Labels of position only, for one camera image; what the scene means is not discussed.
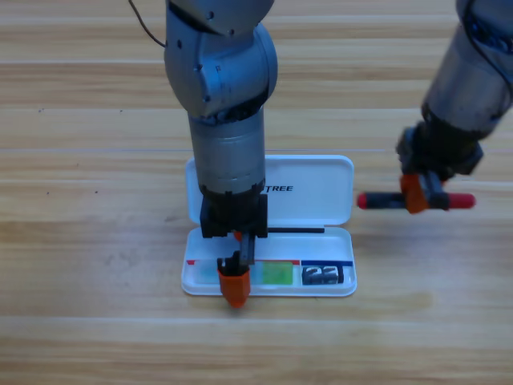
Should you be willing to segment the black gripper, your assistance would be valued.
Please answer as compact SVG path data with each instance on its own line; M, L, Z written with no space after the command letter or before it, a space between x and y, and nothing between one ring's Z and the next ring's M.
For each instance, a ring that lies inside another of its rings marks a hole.
M242 241L240 252L217 259L220 292L232 308L241 308L250 294L250 269L255 258L257 237L268 236L268 195L264 184L245 192L211 192L202 186L200 228L203 238L234 236Z
M472 135L445 124L420 122L404 130L396 152L402 171L400 188L408 213L474 206L471 194L444 190L450 178L471 174L483 158L483 150Z

